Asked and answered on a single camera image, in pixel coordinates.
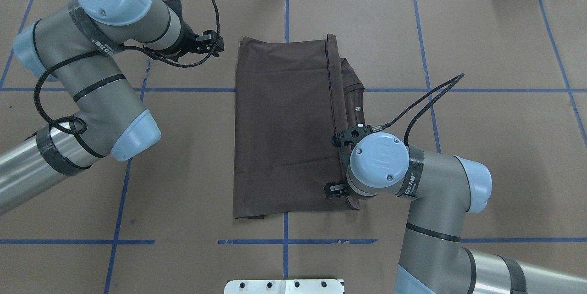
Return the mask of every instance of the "white metal plate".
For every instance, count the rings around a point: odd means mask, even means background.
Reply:
[[[344,280],[280,279],[229,281],[224,287],[224,294],[344,294]]]

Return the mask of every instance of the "brown cloth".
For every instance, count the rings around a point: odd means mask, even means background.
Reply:
[[[363,84],[335,35],[265,43],[245,37],[235,77],[234,217],[358,210],[355,198],[327,200],[344,176],[337,131],[365,123]]]

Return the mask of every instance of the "folded brown garment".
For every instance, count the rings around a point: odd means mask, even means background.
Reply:
[[[235,78],[236,218],[295,211],[358,210],[327,200],[344,176],[331,137],[365,123],[363,84],[326,40],[264,43],[245,37]]]

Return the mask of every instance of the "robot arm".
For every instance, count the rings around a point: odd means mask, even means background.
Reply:
[[[100,158],[112,154],[125,161],[159,141],[157,123],[111,58],[128,39],[172,60],[187,52],[218,56],[224,50],[216,32],[194,34],[181,12],[163,0],[73,0],[25,29],[13,49],[37,77],[80,54],[99,51],[103,56],[71,62],[48,76],[63,83],[79,106],[75,117],[81,121],[57,120],[61,129],[50,123],[0,155],[0,215]]]
[[[484,165],[407,147],[389,133],[372,131],[351,127],[333,138],[335,146],[344,147],[344,137],[356,145],[348,154],[346,181],[325,190],[330,197],[368,199],[390,192],[411,200],[396,293],[587,293],[585,278],[461,247],[465,214],[481,212],[491,195]]]

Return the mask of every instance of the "black cable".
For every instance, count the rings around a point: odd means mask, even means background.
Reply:
[[[432,100],[431,100],[431,101],[430,101],[428,104],[426,104],[426,106],[424,106],[424,108],[422,108],[422,109],[421,109],[421,110],[418,112],[418,114],[416,114],[416,115],[414,116],[414,118],[413,118],[413,119],[411,119],[411,122],[410,122],[410,124],[408,124],[408,125],[407,125],[407,128],[405,129],[405,134],[404,134],[404,144],[405,144],[405,146],[409,146],[409,144],[408,144],[407,140],[408,140],[408,137],[410,136],[410,131],[411,131],[411,129],[412,129],[412,128],[413,128],[413,126],[415,125],[415,122],[416,122],[416,121],[417,121],[417,120],[418,120],[418,119],[419,119],[419,118],[420,118],[420,117],[421,117],[421,116],[422,116],[422,115],[423,115],[423,114],[424,114],[424,113],[425,113],[425,112],[426,112],[426,111],[427,111],[427,110],[428,110],[430,107],[432,107],[432,105],[433,105],[434,103],[436,103],[436,102],[437,102],[437,101],[438,101],[440,98],[442,98],[442,96],[443,96],[444,94],[446,94],[446,93],[447,93],[449,90],[451,90],[451,89],[453,88],[453,86],[455,86],[457,83],[459,83],[459,81],[460,81],[460,80],[463,78],[463,76],[464,76],[464,75],[465,75],[465,74],[460,74],[459,76],[457,76],[457,77],[455,77],[455,78],[453,78],[453,79],[450,79],[450,80],[448,80],[448,81],[446,81],[446,82],[442,83],[441,85],[439,85],[438,87],[436,87],[436,88],[434,88],[434,89],[432,90],[432,91],[436,91],[436,90],[438,90],[438,89],[440,89],[440,88],[442,88],[442,87],[446,86],[446,87],[445,87],[445,88],[444,88],[442,91],[440,91],[440,93],[438,93],[438,94],[437,94],[437,95],[436,95],[434,98],[432,98]]]
[[[69,133],[70,135],[80,135],[80,134],[86,132],[86,129],[88,129],[86,122],[77,116],[66,116],[66,117],[58,118],[57,120],[53,120],[50,116],[48,116],[47,113],[44,111],[43,106],[40,103],[40,89],[43,87],[44,82],[49,77],[49,75],[52,74],[52,72],[58,70],[59,68],[61,68],[63,66],[69,65],[74,61],[84,59],[84,58],[89,58],[90,56],[95,56],[95,55],[100,55],[100,54],[101,54],[100,51],[92,51],[92,52],[73,56],[72,58],[69,58],[69,59],[64,60],[62,62],[59,62],[59,64],[56,64],[55,66],[49,68],[42,75],[40,75],[39,80],[37,81],[37,84],[35,85],[35,90],[33,91],[33,102],[35,103],[35,108],[36,108],[37,112],[39,113],[39,115],[51,127],[55,127],[57,129],[63,131],[64,133]],[[63,122],[77,122],[82,125],[82,128],[79,130],[67,129],[67,128],[59,125],[59,123],[63,123]]]
[[[428,93],[426,93],[425,95],[423,95],[422,97],[420,97],[420,99],[416,100],[415,102],[413,102],[413,104],[411,104],[410,106],[408,106],[408,108],[405,108],[405,110],[398,115],[395,119],[393,119],[391,122],[386,123],[386,124],[382,124],[381,126],[381,130],[385,130],[387,128],[389,128],[390,126],[392,126],[395,122],[398,122],[398,120],[400,120],[400,118],[402,118],[405,113],[409,112],[412,108],[414,108],[417,104],[419,104],[420,102],[422,102],[424,99],[428,98],[430,95],[432,95],[433,93],[435,93],[436,91],[442,89],[443,87],[446,87],[447,85],[449,85],[449,87],[447,87],[446,89],[442,90],[438,95],[436,95],[436,97],[434,97],[434,99],[432,99],[420,112],[422,114],[424,114],[424,112],[426,112],[426,110],[428,110],[428,108],[430,108],[438,99],[440,99],[440,97],[442,97],[445,93],[447,93],[450,89],[452,89],[452,87],[457,84],[461,78],[463,78],[465,74],[460,74],[457,77],[454,77],[452,79],[449,79],[448,81],[442,83],[441,85],[439,85],[438,87],[435,87],[434,89],[428,91]],[[407,136],[410,134],[410,130],[411,127],[414,126],[414,123],[418,120],[418,118],[420,118],[421,114],[420,112],[414,117],[413,120],[411,120],[410,125],[408,126],[408,129],[406,129],[406,135],[404,136],[404,144],[407,146]]]
[[[145,48],[140,48],[140,47],[135,47],[135,46],[124,46],[124,45],[121,45],[121,47],[124,50],[140,51],[140,52],[144,53],[145,55],[149,56],[149,58],[151,58],[151,59],[160,60],[161,62],[164,62],[165,64],[168,64],[168,65],[171,65],[174,67],[191,68],[191,67],[196,67],[196,66],[203,64],[214,53],[216,46],[218,46],[218,37],[220,36],[220,15],[218,14],[218,6],[216,5],[216,0],[211,0],[211,1],[212,1],[212,5],[214,6],[214,14],[216,15],[216,38],[214,39],[214,42],[212,43],[210,51],[206,54],[206,56],[204,56],[204,58],[202,60],[195,62],[193,64],[176,64],[174,62],[170,62],[169,60],[165,59],[163,56],[160,56],[159,54],[156,54],[155,52],[149,51]],[[86,129],[88,129],[86,122],[77,116],[66,116],[66,117],[58,118],[57,120],[53,120],[50,116],[48,116],[48,114],[44,111],[43,106],[41,105],[40,91],[41,91],[46,79],[49,77],[49,75],[51,75],[53,72],[55,72],[59,68],[67,66],[77,60],[89,58],[90,56],[95,56],[95,55],[101,55],[101,52],[100,51],[92,51],[92,52],[87,52],[84,54],[72,56],[72,58],[69,58],[69,59],[64,60],[62,62],[59,62],[59,64],[52,66],[51,68],[46,70],[39,77],[39,80],[37,81],[37,83],[35,85],[35,90],[33,91],[33,101],[35,103],[35,108],[36,108],[37,112],[51,127],[55,127],[56,129],[63,131],[64,133],[69,133],[70,135],[81,135],[82,133],[86,132]],[[67,129],[67,128],[59,125],[59,123],[64,123],[64,122],[77,122],[77,123],[80,123],[80,125],[82,125],[82,128],[71,130],[71,129]]]

